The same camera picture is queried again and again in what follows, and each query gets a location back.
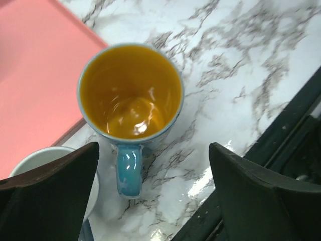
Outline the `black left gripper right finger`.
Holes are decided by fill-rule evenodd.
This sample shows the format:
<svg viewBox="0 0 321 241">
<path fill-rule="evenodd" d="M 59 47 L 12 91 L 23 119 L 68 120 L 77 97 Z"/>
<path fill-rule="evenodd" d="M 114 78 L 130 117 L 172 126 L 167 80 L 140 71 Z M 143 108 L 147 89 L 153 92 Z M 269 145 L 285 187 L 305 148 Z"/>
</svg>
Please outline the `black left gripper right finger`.
<svg viewBox="0 0 321 241">
<path fill-rule="evenodd" d="M 209 160 L 228 240 L 320 240 L 320 186 L 242 158 L 218 143 Z"/>
</svg>

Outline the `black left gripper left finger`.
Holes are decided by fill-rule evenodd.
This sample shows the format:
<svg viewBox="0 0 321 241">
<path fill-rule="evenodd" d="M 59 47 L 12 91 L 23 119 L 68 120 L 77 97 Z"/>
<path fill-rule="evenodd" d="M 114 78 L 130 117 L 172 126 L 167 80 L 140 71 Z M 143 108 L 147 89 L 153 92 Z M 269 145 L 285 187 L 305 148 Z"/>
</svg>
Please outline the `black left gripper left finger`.
<svg viewBox="0 0 321 241">
<path fill-rule="evenodd" d="M 90 142 L 1 180 L 1 240 L 93 240 L 85 216 L 99 159 Z"/>
</svg>

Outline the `small grey-purple mug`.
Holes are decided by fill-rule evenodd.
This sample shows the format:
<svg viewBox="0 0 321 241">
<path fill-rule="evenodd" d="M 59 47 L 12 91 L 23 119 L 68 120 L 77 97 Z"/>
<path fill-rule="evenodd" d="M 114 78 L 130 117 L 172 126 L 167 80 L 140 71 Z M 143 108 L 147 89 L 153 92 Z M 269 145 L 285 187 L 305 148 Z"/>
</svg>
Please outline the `small grey-purple mug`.
<svg viewBox="0 0 321 241">
<path fill-rule="evenodd" d="M 70 147 L 48 147 L 35 151 L 34 153 L 25 157 L 20 163 L 18 163 L 18 165 L 10 173 L 9 177 L 13 177 L 30 171 L 32 169 L 35 169 L 37 167 L 43 166 L 58 158 L 64 157 L 65 155 L 73 152 L 74 150 L 75 149 Z M 89 215 L 92 213 L 94 209 L 94 206 L 98 198 L 98 194 L 99 180 L 97 173 L 95 173 L 78 240 L 94 240 L 91 225 L 89 222 Z"/>
</svg>

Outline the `blue-bottom beige mug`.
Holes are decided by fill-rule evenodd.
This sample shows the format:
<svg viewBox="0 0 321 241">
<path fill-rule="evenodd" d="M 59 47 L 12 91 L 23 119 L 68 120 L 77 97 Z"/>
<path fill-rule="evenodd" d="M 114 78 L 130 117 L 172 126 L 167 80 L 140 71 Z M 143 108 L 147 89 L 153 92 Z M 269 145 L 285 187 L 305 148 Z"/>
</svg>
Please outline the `blue-bottom beige mug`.
<svg viewBox="0 0 321 241">
<path fill-rule="evenodd" d="M 177 68 L 154 47 L 112 45 L 85 65 L 77 101 L 89 126 L 116 148 L 119 195 L 138 198 L 143 156 L 167 136 L 183 107 L 184 85 Z"/>
</svg>

